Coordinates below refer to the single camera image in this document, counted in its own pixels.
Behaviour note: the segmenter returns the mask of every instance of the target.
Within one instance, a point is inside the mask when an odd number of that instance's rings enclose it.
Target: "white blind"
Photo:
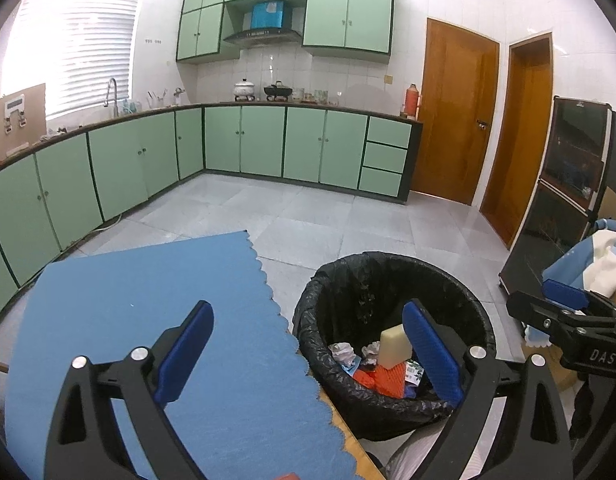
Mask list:
[[[47,116],[102,103],[111,77],[118,98],[130,97],[138,1],[22,0],[8,38],[2,93],[46,83]]]

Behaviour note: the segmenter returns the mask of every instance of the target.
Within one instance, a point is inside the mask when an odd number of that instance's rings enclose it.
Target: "white pot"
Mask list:
[[[234,90],[232,93],[235,97],[254,97],[255,84],[244,79],[243,81],[239,81],[234,84]]]

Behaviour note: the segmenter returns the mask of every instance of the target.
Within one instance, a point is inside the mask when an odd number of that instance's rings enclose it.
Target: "brown door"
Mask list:
[[[550,35],[510,48],[504,120],[481,212],[510,247],[539,174],[552,105]]]
[[[428,18],[411,189],[472,203],[494,114],[499,44]]]

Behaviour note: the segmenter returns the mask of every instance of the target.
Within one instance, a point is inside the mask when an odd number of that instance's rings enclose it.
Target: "black trash bag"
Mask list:
[[[403,306],[418,298],[438,324],[453,328],[467,346],[496,351],[485,309],[466,286],[416,258],[368,252],[322,266],[306,286],[293,317],[293,334],[335,407],[357,438],[387,440],[449,416],[453,408],[422,381],[416,399],[374,392],[343,371],[328,345],[361,347],[401,324]]]

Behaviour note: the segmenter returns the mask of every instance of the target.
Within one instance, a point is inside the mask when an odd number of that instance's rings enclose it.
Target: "pot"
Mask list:
[[[234,84],[234,90],[232,91],[232,93],[235,97],[248,98],[248,100],[254,99],[255,84],[251,83],[246,79],[243,79],[242,81],[239,81],[238,83]]]
[[[293,89],[277,81],[273,85],[264,87],[264,92],[268,101],[273,101],[276,97],[285,97],[287,100],[292,95]]]

